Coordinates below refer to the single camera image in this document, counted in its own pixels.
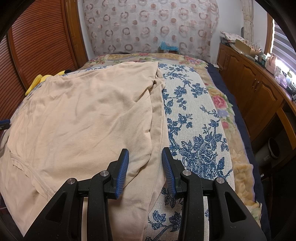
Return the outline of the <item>beige printed t-shirt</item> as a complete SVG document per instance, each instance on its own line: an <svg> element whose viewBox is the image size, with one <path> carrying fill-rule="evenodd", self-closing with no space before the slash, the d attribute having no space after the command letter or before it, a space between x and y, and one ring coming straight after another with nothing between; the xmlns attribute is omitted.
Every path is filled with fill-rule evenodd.
<svg viewBox="0 0 296 241"><path fill-rule="evenodd" d="M169 145L157 62L125 62L38 85L1 137L1 194L24 235L71 177L85 180L129 151L123 193L109 202L114 240L142 240L165 183Z"/></svg>

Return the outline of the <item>pink floral blanket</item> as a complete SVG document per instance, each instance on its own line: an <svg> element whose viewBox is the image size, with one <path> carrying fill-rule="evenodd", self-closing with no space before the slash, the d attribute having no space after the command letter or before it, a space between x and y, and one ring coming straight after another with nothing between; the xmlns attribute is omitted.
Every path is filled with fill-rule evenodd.
<svg viewBox="0 0 296 241"><path fill-rule="evenodd" d="M170 53L104 55L83 68L130 61L159 64L166 82L162 96L172 156L201 178L226 179L260 221L262 204L255 196L249 137L217 69L205 61Z"/></svg>

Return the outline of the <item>yellow Pikachu plush toy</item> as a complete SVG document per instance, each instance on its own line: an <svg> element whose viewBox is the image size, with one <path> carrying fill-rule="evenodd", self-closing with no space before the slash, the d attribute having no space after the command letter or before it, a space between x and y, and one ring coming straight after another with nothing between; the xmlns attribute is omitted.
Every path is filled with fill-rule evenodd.
<svg viewBox="0 0 296 241"><path fill-rule="evenodd" d="M64 74L68 74L68 73L71 73L71 72L72 72L71 70L63 70L63 71L60 71L59 73L57 73L55 76L62 76ZM25 96L28 96L37 85L44 82L48 77L52 77L52 75L41 75L41 74L37 75L34 78L32 84L30 85L30 87L25 92Z"/></svg>

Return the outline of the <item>blue floral white bedsheet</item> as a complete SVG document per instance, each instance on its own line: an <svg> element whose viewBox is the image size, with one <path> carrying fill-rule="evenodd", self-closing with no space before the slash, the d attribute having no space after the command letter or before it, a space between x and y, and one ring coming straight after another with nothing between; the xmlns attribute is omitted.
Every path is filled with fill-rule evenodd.
<svg viewBox="0 0 296 241"><path fill-rule="evenodd" d="M164 147L202 178L232 175L214 103L184 65L125 62L51 76L26 107L26 160L50 193L70 176L92 177L128 149L123 195L109 203L114 240L142 240L162 225L178 234L180 206L163 189Z"/></svg>

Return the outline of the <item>wooden louvered wardrobe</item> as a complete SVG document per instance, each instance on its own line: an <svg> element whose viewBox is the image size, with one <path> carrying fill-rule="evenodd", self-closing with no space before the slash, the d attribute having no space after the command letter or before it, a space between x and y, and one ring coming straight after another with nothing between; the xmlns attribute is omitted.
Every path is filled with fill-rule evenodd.
<svg viewBox="0 0 296 241"><path fill-rule="evenodd" d="M88 61L78 1L29 1L1 40L1 119L9 119L34 78Z"/></svg>

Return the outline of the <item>wooden side cabinet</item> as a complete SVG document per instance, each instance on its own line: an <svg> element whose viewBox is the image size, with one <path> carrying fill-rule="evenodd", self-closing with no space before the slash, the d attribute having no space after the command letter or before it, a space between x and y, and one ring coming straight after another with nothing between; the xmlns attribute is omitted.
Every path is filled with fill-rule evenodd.
<svg viewBox="0 0 296 241"><path fill-rule="evenodd" d="M295 102L273 76L254 61L221 43L217 64L234 95L251 140L277 116L295 149Z"/></svg>

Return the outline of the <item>circle patterned sheer curtain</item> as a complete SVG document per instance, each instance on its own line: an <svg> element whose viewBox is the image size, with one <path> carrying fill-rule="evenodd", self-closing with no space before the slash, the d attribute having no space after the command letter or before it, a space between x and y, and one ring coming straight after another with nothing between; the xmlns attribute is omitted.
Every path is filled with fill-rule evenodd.
<svg viewBox="0 0 296 241"><path fill-rule="evenodd" d="M210 60L217 1L83 1L83 9L95 55L156 53L165 43Z"/></svg>

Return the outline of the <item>pink kettle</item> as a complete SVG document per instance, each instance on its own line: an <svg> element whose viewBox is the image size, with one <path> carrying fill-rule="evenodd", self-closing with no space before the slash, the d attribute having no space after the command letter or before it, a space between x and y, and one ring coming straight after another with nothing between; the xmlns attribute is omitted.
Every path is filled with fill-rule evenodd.
<svg viewBox="0 0 296 241"><path fill-rule="evenodd" d="M276 71L276 60L277 60L277 57L274 54L271 54L271 56L266 61L265 68L272 75L274 75Z"/></svg>

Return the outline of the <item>cardboard box on cabinet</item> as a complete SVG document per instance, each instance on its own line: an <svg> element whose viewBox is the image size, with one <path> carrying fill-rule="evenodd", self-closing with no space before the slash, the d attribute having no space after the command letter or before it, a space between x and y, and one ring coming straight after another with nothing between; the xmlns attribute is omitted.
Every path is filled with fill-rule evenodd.
<svg viewBox="0 0 296 241"><path fill-rule="evenodd" d="M248 54L250 56L256 55L256 52L254 49L252 49L251 47L249 47L239 39L236 39L234 46L244 54Z"/></svg>

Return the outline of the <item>teal item in box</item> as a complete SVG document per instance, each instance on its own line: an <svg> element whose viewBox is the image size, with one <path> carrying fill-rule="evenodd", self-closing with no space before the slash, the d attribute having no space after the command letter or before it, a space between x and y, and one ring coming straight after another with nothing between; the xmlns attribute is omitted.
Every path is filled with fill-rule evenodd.
<svg viewBox="0 0 296 241"><path fill-rule="evenodd" d="M158 48L158 53L178 54L179 48L176 46L170 46L168 43L162 41L159 48Z"/></svg>

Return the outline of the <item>zebra window blind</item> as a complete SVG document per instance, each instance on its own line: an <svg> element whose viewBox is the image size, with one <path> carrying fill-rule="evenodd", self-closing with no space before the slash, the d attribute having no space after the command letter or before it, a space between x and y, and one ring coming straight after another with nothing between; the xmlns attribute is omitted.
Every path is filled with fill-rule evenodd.
<svg viewBox="0 0 296 241"><path fill-rule="evenodd" d="M295 50L283 30L273 20L273 43L271 52L295 75Z"/></svg>

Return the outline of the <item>folded floral cloth stack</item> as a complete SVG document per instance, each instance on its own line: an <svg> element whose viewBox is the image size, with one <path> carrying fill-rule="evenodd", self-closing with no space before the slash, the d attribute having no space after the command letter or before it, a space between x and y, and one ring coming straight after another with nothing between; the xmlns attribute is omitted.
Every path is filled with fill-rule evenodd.
<svg viewBox="0 0 296 241"><path fill-rule="evenodd" d="M243 42L245 39L237 34L232 34L232 33L227 33L224 31L221 31L220 34L221 36L221 42L222 43L235 43L236 40L240 40Z"/></svg>

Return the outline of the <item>tied beige curtain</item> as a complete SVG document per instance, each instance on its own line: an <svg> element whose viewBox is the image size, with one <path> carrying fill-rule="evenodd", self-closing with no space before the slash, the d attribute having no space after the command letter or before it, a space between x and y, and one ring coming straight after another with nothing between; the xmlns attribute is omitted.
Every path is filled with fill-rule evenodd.
<svg viewBox="0 0 296 241"><path fill-rule="evenodd" d="M244 39L253 41L253 0L241 0L243 20L244 20Z"/></svg>

